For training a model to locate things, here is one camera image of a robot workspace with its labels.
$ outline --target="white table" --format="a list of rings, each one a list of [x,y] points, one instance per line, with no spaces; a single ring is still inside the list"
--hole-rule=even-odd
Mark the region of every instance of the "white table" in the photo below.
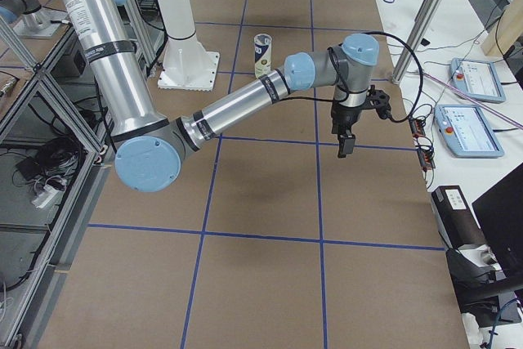
[[[423,0],[395,0],[387,3],[383,0],[376,0],[382,19],[383,28],[386,32],[394,34],[403,40],[407,40],[414,25],[414,17]],[[430,27],[425,33],[424,38],[430,42],[426,47],[420,46],[417,51],[422,67],[430,75],[442,80],[449,81],[450,72],[447,64],[454,57],[496,61],[499,58],[488,58],[481,50],[481,43],[487,37],[483,24],[480,22],[476,13],[468,0],[443,0],[440,4]],[[466,40],[477,37],[474,41],[468,41],[463,45],[453,48],[427,50],[447,46],[456,46]],[[399,43],[389,38],[392,61],[396,63],[401,47],[396,47]],[[515,81],[514,76],[504,61],[495,64],[501,82]],[[416,71],[417,67],[412,61],[409,66],[410,71]],[[406,74],[401,81],[400,87],[405,99],[413,101],[418,91],[419,79],[416,74]],[[498,112],[523,123],[523,91],[518,84],[503,86],[507,101],[502,104],[489,104]],[[439,104],[466,104],[467,101],[460,99],[453,92],[445,89],[427,78],[424,81],[423,91],[433,97]],[[411,103],[405,100],[407,111],[411,108]],[[426,95],[422,95],[418,106],[428,103],[434,105],[434,101]],[[428,107],[421,108],[416,115],[427,114]],[[492,128],[505,129],[512,128],[501,119],[485,112],[485,116]],[[492,185],[507,175],[512,169],[523,161],[523,132],[499,132],[496,134],[501,143],[505,155],[499,159],[458,159],[455,158],[448,148],[436,125],[433,123],[432,116],[427,120],[426,134],[433,140],[435,148],[436,170],[427,174],[427,186],[429,191],[433,191],[438,186],[459,185],[467,199],[472,203]],[[483,334],[488,338],[487,329],[483,329]],[[523,342],[523,325],[508,325],[496,328],[499,333],[494,339],[493,348],[520,347]]]

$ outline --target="blue cable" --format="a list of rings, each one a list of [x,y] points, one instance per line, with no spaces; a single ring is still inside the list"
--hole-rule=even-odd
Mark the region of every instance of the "blue cable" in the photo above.
[[[489,345],[487,345],[487,349],[492,349],[492,341],[494,340],[494,335],[496,335],[495,330],[496,326],[498,325],[499,320],[501,319],[501,315],[503,314],[503,311],[510,306],[513,302],[517,302],[519,298],[513,298],[510,302],[507,302],[504,306],[501,307],[501,309],[496,314],[496,319],[494,320],[494,324],[492,325],[492,330],[489,331],[490,334],[490,340]]]

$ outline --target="black computer monitor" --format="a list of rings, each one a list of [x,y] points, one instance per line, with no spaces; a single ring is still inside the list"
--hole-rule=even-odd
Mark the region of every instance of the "black computer monitor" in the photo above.
[[[487,244],[507,278],[523,283],[523,163],[472,203]],[[516,290],[523,298],[523,284]]]

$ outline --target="soda can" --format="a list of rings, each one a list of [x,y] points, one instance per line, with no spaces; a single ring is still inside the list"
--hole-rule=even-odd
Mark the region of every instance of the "soda can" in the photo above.
[[[254,36],[254,75],[260,78],[270,71],[270,50],[272,37],[269,34]]]

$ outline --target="white robotic arm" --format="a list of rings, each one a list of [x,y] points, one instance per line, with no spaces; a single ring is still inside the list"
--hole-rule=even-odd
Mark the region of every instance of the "white robotic arm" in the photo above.
[[[351,127],[362,110],[375,109],[382,119],[390,114],[388,96],[369,90],[378,42],[366,34],[353,34],[327,51],[289,56],[283,67],[192,116],[169,122],[154,108],[114,1],[63,2],[113,116],[116,170],[136,190],[165,188],[205,141],[296,91],[336,85],[331,113],[333,133],[340,142],[338,157],[352,152]]]

